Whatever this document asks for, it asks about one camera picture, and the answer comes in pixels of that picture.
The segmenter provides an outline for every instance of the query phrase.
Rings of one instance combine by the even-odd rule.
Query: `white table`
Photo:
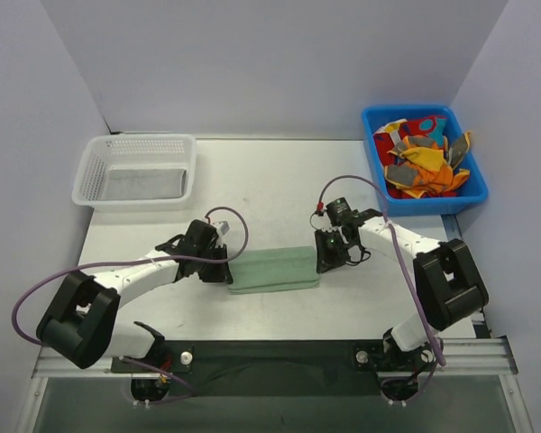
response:
[[[362,142],[198,141],[197,176],[188,209],[95,212],[80,263],[135,259],[185,233],[192,219],[221,205],[243,214],[251,230],[250,249],[314,246],[308,218],[321,188],[340,174],[371,178]],[[352,208],[378,208],[374,189],[357,180],[335,183],[325,203],[341,196]],[[242,244],[242,227],[230,214],[215,216],[231,224],[226,241],[232,253]],[[440,216],[395,221],[446,240]],[[414,311],[399,265],[373,252],[360,266],[322,275],[320,287],[311,290],[231,295],[225,286],[193,276],[131,302],[120,310],[117,321],[140,320],[167,339],[368,339],[381,338]],[[475,337],[471,320],[462,320],[443,336]]]

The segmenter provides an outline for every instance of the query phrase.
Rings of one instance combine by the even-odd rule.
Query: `blue plastic container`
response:
[[[371,106],[362,112],[364,123],[364,150],[367,153],[373,180],[381,186],[381,189],[389,201],[389,215],[403,217],[409,215],[448,215],[457,214],[470,205],[482,203],[487,199],[489,191],[475,159],[471,152],[467,153],[460,168],[471,172],[469,179],[458,189],[458,197],[441,198],[413,198],[396,199],[389,195],[383,169],[375,142],[372,138],[374,132],[384,124],[398,119],[419,119],[426,115],[442,115],[447,122],[443,135],[446,135],[449,143],[462,135],[461,127],[447,106],[438,104],[416,104],[397,106]],[[377,199],[382,208],[382,198],[377,194]]]

